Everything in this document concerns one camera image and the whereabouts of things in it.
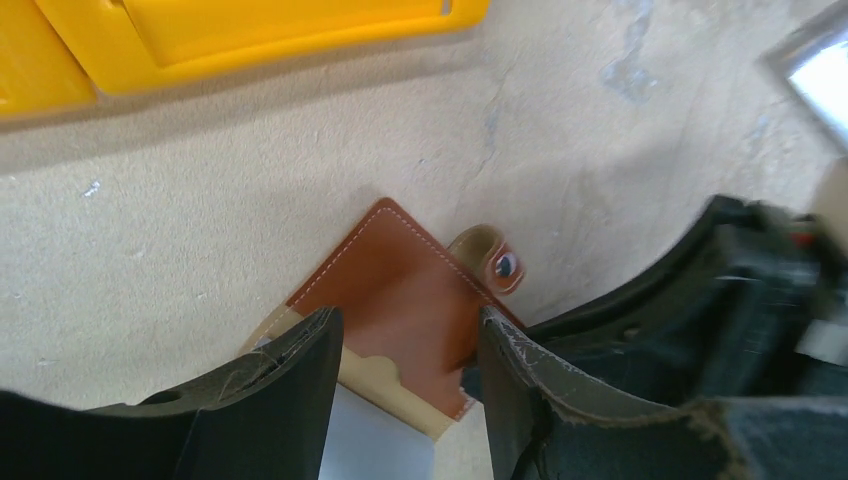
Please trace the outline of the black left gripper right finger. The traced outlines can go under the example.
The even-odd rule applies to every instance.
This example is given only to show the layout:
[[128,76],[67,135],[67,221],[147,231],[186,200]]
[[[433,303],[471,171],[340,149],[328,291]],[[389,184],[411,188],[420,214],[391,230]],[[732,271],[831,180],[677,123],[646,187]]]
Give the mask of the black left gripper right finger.
[[478,365],[498,479],[843,479],[837,396],[650,402],[480,312]]

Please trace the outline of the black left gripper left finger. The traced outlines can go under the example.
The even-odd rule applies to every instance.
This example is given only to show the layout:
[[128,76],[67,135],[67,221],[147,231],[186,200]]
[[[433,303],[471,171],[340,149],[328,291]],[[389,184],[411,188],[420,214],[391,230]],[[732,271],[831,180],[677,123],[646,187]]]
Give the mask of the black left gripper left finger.
[[278,338],[136,405],[75,410],[1,394],[5,479],[315,479],[343,320],[314,311]]

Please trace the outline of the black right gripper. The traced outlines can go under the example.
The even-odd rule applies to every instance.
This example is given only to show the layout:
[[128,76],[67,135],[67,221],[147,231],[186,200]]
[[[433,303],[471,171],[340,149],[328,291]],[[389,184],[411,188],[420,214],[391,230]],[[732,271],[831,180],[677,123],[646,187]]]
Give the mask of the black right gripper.
[[633,279],[517,329],[493,309],[462,376],[475,399],[497,381],[591,418],[668,414],[698,400],[845,417],[847,370],[814,351],[847,322],[847,250],[817,215],[716,195]]

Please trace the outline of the brown leather card holder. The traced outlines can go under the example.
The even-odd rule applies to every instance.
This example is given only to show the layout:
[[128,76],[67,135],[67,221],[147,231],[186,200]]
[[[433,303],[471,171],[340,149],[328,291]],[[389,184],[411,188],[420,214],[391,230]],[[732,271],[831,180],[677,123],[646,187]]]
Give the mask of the brown leather card holder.
[[336,307],[344,323],[339,383],[438,439],[473,403],[461,375],[475,356],[480,310],[501,307],[525,275],[496,227],[475,225],[443,245],[384,197],[259,324],[244,350]]

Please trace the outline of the yellow three-compartment plastic bin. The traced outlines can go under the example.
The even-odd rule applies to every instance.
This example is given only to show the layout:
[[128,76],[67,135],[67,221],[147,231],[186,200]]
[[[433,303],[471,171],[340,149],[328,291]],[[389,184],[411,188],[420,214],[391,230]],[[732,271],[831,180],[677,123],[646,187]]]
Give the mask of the yellow three-compartment plastic bin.
[[94,104],[282,58],[454,32],[485,1],[5,1],[1,116]]

